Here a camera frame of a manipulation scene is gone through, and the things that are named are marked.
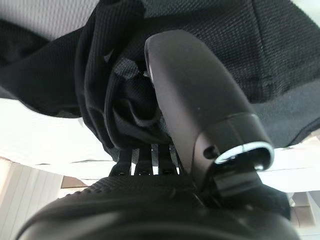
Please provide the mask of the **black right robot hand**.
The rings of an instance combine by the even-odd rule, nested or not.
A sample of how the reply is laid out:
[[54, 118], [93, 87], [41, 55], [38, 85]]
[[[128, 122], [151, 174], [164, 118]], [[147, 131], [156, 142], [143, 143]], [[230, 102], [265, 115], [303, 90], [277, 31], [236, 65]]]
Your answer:
[[287, 195], [258, 172], [275, 151], [230, 73], [192, 34], [149, 37], [147, 71], [176, 149], [144, 147], [134, 175], [123, 152], [108, 177], [31, 217], [19, 240], [297, 240]]

